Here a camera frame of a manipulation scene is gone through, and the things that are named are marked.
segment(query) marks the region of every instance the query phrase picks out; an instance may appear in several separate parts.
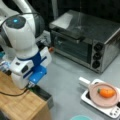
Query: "oven control knob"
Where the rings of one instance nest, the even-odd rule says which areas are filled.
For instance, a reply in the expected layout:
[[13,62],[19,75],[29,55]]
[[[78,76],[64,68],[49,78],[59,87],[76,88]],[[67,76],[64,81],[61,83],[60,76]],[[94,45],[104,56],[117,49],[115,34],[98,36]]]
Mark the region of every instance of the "oven control knob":
[[102,55],[100,53],[95,53],[95,55],[93,56],[94,60],[100,60],[102,57]]
[[92,64],[92,67],[93,67],[94,69],[100,67],[100,62],[99,62],[99,61],[94,61],[93,64]]
[[97,44],[95,45],[95,47],[94,47],[94,50],[95,50],[95,51],[101,51],[102,48],[103,48],[103,45],[100,44],[100,43],[97,43]]

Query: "toaster oven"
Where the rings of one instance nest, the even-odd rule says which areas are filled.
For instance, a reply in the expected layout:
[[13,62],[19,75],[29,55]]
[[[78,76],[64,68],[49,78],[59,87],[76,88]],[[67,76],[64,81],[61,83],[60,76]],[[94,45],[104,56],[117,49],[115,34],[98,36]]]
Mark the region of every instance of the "toaster oven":
[[70,10],[50,23],[50,28],[57,53],[97,73],[119,54],[119,23]]

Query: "oven window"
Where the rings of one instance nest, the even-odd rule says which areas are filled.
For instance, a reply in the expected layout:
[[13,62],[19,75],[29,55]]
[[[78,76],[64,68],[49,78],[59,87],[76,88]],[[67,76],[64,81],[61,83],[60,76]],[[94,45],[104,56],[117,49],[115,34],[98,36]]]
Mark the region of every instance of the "oven window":
[[77,44],[61,37],[56,37],[54,46],[77,59],[91,64],[92,45],[90,44],[84,42]]

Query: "cord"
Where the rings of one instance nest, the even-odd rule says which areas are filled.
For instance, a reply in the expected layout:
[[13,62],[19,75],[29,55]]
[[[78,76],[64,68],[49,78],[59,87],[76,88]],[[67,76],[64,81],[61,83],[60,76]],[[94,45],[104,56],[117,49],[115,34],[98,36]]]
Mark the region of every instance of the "cord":
[[11,94],[7,94],[7,93],[1,92],[1,91],[0,91],[0,94],[6,95],[6,96],[10,96],[10,97],[18,97],[18,96],[23,95],[25,92],[27,92],[27,90],[28,90],[28,89],[26,88],[23,93],[18,94],[18,95],[11,95]]
[[12,17],[18,16],[18,15],[27,15],[27,14],[37,14],[37,15],[41,15],[40,13],[36,12],[36,13],[19,13],[19,14],[16,14],[16,15],[10,16],[10,17],[8,17],[7,19],[5,19],[5,20],[3,21],[3,23],[0,25],[0,29],[2,28],[3,24],[4,24],[9,18],[12,18]]

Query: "blue robot part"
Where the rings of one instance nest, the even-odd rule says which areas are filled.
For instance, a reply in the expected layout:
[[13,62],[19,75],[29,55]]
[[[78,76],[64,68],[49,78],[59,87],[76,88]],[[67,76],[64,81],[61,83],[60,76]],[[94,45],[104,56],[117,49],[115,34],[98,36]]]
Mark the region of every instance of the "blue robot part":
[[41,78],[47,74],[47,69],[43,66],[37,66],[33,70],[33,74],[28,78],[30,82],[37,84]]

